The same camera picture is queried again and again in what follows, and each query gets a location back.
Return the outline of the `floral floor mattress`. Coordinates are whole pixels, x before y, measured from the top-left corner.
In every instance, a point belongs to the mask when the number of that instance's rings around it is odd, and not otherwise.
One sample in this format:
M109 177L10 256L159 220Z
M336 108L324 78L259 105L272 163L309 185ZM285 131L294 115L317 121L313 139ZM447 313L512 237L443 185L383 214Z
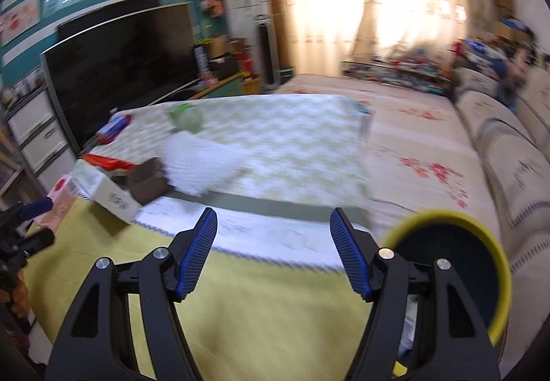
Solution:
M412 213L455 210L501 233L482 165L454 105L447 98L378 82L300 75L281 93L336 94L372 114L362 144L370 184L368 213L384 238Z

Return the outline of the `low shelf with books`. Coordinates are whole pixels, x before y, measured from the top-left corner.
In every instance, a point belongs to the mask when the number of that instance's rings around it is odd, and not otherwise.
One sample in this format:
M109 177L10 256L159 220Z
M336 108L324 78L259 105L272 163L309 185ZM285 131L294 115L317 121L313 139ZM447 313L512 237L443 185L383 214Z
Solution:
M424 71L410 65L380 61L372 63L343 61L341 71L343 76L350 78L397 88L413 89L438 96L449 97L452 90L452 81L439 71Z

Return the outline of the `black flat screen television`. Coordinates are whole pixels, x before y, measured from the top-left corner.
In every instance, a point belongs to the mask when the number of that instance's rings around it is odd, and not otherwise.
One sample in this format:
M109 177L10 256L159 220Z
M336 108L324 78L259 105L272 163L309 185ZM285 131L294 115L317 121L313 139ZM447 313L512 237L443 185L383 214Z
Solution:
M41 55L50 100L75 152L115 111L149 105L197 79L192 6L146 9L103 22Z

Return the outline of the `cardboard boxes stack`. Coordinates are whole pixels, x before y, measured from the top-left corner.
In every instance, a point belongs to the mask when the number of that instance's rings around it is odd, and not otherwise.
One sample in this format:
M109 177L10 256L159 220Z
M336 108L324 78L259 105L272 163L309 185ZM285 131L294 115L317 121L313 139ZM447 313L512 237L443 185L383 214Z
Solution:
M514 0L493 0L495 9L495 34L510 42L527 43L528 27L516 18Z

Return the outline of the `brown small box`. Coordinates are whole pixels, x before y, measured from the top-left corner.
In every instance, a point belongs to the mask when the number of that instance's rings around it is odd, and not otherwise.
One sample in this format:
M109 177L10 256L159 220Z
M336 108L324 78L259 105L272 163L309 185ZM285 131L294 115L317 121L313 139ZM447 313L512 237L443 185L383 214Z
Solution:
M157 157L133 168L128 174L127 184L131 196L141 205L165 195L172 188L164 165Z

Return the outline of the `red snack wrapper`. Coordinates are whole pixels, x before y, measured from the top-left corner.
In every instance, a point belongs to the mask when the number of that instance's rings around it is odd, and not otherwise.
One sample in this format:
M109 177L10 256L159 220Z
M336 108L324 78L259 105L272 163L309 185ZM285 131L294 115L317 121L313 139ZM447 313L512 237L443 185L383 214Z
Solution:
M99 156L93 154L85 154L81 157L89 165L93 167L102 168L107 172L123 171L129 172L133 170L136 165L122 159L114 159L113 157L108 156Z

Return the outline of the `blue red small pack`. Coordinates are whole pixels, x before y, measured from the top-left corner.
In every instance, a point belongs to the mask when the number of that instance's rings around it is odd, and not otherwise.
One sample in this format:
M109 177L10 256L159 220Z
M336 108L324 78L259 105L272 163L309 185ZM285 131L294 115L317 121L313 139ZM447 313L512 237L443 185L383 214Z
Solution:
M112 117L104 126L102 126L95 135L95 142L98 144L107 144L113 142L131 123L131 115L118 115Z

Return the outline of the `white paper box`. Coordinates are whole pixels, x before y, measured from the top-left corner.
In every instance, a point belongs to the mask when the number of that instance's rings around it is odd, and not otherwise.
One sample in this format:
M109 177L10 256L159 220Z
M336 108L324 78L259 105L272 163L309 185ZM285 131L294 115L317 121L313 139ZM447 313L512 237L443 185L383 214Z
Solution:
M141 205L109 176L84 160L76 160L71 176L90 199L127 224L133 221L141 208Z

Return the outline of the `beige sectional sofa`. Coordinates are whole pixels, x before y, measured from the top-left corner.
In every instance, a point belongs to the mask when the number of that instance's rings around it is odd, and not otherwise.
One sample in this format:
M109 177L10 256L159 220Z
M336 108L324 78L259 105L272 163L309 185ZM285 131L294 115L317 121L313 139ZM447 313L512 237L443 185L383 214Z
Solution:
M549 73L532 67L509 109L465 89L456 106L481 158L511 264L512 308L500 356L508 374L549 322Z

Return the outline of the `black tower fan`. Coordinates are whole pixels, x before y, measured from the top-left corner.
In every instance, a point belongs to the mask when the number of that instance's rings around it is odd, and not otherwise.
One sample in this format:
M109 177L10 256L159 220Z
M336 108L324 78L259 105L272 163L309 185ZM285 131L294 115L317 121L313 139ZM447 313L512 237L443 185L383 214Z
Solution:
M254 17L257 30L257 44L260 51L266 84L270 89L280 85L277 44L270 15L259 14Z

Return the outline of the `black bin yellow rim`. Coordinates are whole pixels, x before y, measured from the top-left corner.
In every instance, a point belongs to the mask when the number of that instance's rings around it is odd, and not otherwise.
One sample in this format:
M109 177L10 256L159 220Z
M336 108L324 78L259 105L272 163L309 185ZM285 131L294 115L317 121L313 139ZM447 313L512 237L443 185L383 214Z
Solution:
M383 245L416 263L450 261L487 326L491 344L499 344L512 303L512 278L503 247L487 227L454 210L425 210L393 226Z

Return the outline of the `green tape roll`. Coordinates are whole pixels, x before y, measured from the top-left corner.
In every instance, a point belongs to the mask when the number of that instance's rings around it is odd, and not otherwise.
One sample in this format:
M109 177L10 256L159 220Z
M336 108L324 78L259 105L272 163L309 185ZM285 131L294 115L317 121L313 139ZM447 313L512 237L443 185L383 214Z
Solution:
M175 106L169 112L169 117L177 130L199 133L203 126L202 111L196 105L188 102Z

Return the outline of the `white drawer cabinet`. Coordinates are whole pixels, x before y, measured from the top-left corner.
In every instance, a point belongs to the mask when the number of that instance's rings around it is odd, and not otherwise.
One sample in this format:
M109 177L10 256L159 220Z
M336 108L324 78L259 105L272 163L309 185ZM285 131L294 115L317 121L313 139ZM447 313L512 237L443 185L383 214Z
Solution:
M34 89L9 111L7 122L26 166L48 192L73 169L76 155L45 88Z

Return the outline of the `pile of plush toys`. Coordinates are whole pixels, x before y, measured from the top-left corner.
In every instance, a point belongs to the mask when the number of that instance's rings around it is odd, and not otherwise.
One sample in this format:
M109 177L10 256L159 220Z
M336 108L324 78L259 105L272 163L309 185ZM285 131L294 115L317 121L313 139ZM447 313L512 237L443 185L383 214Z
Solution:
M452 69L472 69L499 80L514 70L522 76L536 62L536 35L519 19L497 20L494 32L485 38L467 37L456 41L451 52Z

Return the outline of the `beige chevron table cloth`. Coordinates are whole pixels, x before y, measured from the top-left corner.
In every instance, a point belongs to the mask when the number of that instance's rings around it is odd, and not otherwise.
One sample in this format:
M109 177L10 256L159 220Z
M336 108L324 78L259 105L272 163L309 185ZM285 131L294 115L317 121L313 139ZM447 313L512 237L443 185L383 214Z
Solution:
M135 223L172 236L201 212L218 216L217 251L297 268L342 268L329 217L342 208L361 229L368 226L369 178L360 150L368 111L350 98L283 94L194 101L203 114L200 138L241 146L247 160L230 181L193 197L169 192L142 207ZM131 123L100 156L140 164L160 159L173 134L174 104L135 109Z

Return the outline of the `pink tissue pack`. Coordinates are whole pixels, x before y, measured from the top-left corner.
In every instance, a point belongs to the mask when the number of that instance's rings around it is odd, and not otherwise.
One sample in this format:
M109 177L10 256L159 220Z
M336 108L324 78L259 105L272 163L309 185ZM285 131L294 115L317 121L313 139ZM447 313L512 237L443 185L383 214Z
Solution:
M34 223L56 231L74 204L78 193L79 190L73 178L69 174L63 175L47 194L52 200L52 209L37 216Z

